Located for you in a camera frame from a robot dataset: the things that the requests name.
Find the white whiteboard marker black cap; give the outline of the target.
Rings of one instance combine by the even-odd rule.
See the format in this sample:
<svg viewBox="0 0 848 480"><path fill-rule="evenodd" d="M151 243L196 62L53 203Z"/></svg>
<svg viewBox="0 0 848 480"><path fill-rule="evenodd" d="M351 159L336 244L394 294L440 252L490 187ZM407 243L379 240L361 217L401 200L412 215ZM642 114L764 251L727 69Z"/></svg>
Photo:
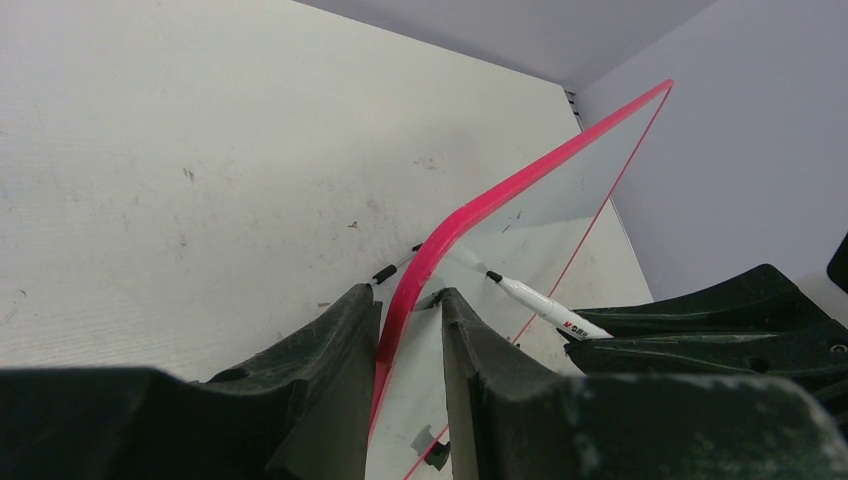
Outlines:
<svg viewBox="0 0 848 480"><path fill-rule="evenodd" d="M486 277L507 296L531 310L537 317L547 321L568 338L586 341L613 337L607 330L520 281L504 277L491 270L486 272Z"/></svg>

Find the pink framed whiteboard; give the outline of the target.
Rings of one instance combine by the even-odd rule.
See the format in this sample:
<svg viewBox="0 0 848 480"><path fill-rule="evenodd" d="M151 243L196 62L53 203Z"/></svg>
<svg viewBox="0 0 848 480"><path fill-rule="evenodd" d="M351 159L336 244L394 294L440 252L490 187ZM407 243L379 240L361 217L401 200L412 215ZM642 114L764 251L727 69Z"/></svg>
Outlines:
<svg viewBox="0 0 848 480"><path fill-rule="evenodd" d="M423 242L378 346L367 478L411 477L447 430L439 293L456 289L501 337L520 341L535 315L487 272L554 292L673 85L663 81L461 206Z"/></svg>

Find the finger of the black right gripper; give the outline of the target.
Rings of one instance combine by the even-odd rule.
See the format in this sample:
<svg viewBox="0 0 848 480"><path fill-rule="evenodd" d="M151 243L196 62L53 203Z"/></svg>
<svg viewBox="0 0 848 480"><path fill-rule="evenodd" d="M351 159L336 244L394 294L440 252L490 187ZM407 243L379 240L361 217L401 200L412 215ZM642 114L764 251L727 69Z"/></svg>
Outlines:
<svg viewBox="0 0 848 480"><path fill-rule="evenodd" d="M838 322L770 264L708 288L642 305L576 314L615 337L696 333L783 333Z"/></svg>
<svg viewBox="0 0 848 480"><path fill-rule="evenodd" d="M771 375L847 422L847 330L830 321L768 333L675 334L589 340L565 354L584 373Z"/></svg>

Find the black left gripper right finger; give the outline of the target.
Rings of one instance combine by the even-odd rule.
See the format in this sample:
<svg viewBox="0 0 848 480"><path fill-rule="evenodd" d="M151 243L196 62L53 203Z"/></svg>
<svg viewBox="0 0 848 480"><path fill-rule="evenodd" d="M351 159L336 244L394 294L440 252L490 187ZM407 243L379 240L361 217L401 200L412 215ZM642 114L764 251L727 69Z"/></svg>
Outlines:
<svg viewBox="0 0 848 480"><path fill-rule="evenodd" d="M843 479L847 444L775 377L564 376L442 291L457 479Z"/></svg>

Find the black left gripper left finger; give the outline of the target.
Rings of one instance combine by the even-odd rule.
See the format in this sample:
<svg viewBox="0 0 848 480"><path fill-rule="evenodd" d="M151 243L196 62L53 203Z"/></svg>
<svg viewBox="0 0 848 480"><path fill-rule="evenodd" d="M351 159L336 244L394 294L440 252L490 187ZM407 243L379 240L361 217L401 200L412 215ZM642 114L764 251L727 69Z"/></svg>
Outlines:
<svg viewBox="0 0 848 480"><path fill-rule="evenodd" d="M5 479L361 479L381 303L357 284L207 382L147 367L5 369Z"/></svg>

